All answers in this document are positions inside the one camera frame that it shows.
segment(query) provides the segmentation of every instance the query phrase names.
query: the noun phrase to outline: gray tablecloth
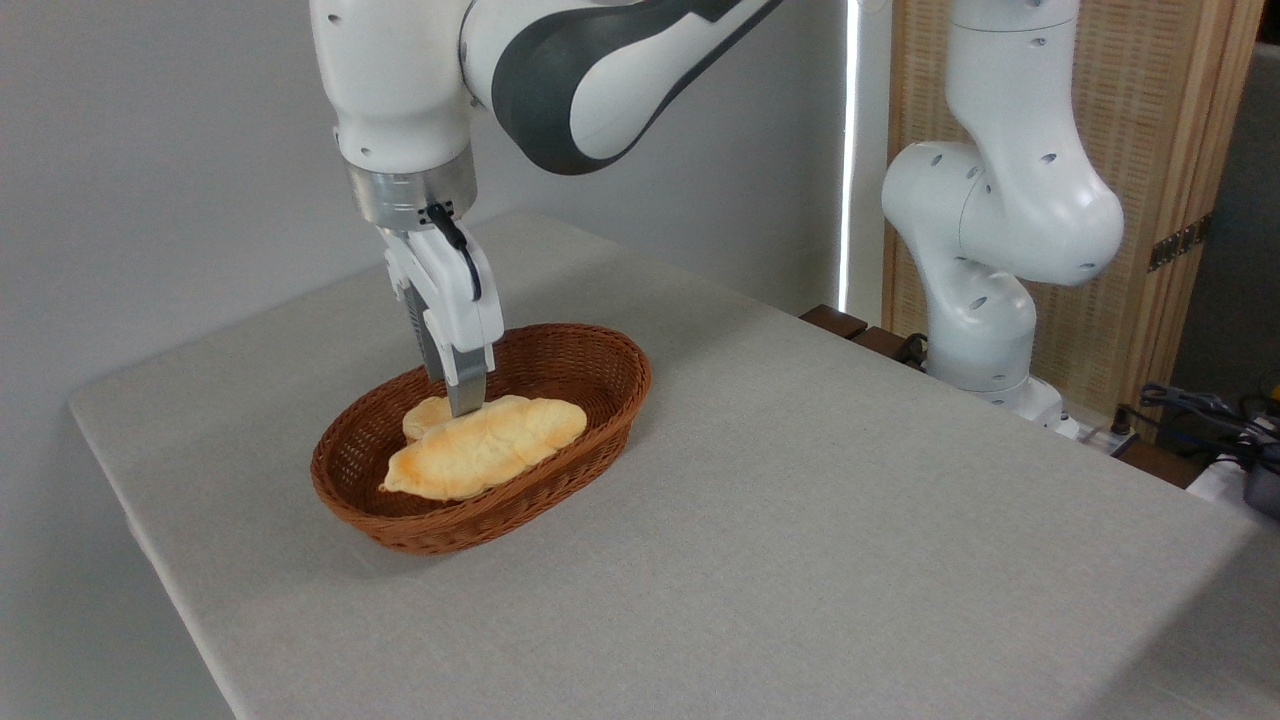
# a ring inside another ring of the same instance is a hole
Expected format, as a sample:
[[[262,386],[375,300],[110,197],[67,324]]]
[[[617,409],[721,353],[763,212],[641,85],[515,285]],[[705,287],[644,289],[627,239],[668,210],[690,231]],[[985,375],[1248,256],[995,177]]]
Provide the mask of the gray tablecloth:
[[[654,369],[622,457],[495,542],[398,555],[311,489],[417,363],[380,269],[73,401],[239,717],[1280,717],[1268,530],[554,220],[476,236],[508,327]]]

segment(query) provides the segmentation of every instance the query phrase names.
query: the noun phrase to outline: gray wall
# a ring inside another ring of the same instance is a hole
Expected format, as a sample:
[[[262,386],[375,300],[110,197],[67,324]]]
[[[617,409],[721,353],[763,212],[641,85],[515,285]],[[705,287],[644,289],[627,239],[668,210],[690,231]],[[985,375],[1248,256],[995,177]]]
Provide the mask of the gray wall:
[[[791,311],[829,300],[842,53],[842,1],[785,3],[590,178],[480,120],[470,219],[535,209]],[[0,716],[225,717],[65,404],[379,263],[306,3],[0,1]]]
[[[1213,234],[1204,245],[1174,384],[1224,397],[1280,383],[1280,46],[1258,45],[1240,100]]]

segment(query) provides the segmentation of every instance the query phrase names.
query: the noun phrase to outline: black cable bundle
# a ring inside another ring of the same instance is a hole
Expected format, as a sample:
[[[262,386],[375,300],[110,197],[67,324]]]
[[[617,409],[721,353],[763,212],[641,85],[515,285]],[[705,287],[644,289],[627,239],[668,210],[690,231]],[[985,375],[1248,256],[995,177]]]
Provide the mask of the black cable bundle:
[[[1260,401],[1263,407],[1251,410],[1251,406],[1256,406]],[[1276,448],[1267,447],[1280,443],[1280,430],[1277,430],[1280,428],[1280,404],[1262,393],[1245,396],[1235,407],[1231,407],[1216,395],[1187,392],[1171,386],[1147,383],[1142,386],[1138,404],[1142,407],[1175,410],[1179,415],[1174,419],[1193,415],[1222,430],[1217,438],[1206,438],[1174,427],[1172,421],[1160,421],[1143,415],[1132,406],[1121,406],[1129,416],[1158,428],[1179,441],[1216,454],[1219,457],[1213,462],[1228,460],[1240,465],[1244,470],[1258,466],[1270,473],[1280,473]]]

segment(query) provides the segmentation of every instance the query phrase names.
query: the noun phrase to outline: brown wicker basket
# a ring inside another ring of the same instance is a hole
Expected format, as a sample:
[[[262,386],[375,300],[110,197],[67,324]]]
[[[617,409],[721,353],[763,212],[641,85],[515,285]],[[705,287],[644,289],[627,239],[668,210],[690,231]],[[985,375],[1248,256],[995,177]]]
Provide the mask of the brown wicker basket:
[[[445,393],[444,383],[429,382],[420,366],[367,392],[329,425],[311,457],[320,500],[334,515],[393,550],[439,555],[489,542],[603,473],[626,446],[653,379],[649,360],[630,338],[595,325],[508,331],[494,345],[494,361],[488,400],[503,395],[567,400],[586,413],[586,430],[511,482],[468,500],[440,502],[379,492],[388,459],[404,447],[404,413]]]

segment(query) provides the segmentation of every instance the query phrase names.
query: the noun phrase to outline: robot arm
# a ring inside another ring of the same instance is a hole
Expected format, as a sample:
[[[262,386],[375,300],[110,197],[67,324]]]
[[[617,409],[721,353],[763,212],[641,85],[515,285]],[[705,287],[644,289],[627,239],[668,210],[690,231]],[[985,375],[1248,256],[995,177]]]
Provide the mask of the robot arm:
[[[576,176],[627,152],[781,0],[476,0],[467,87],[536,165]]]
[[[454,415],[480,406],[502,310],[456,220],[476,197],[468,104],[561,174],[630,150],[668,102],[781,0],[311,0],[356,204]]]
[[[883,187],[924,284],[929,374],[1064,434],[1061,397],[1030,377],[1036,306],[1016,278],[1087,282],[1124,234],[1071,111],[1078,12],[1079,0],[954,0],[947,104],[975,145],[913,145]]]

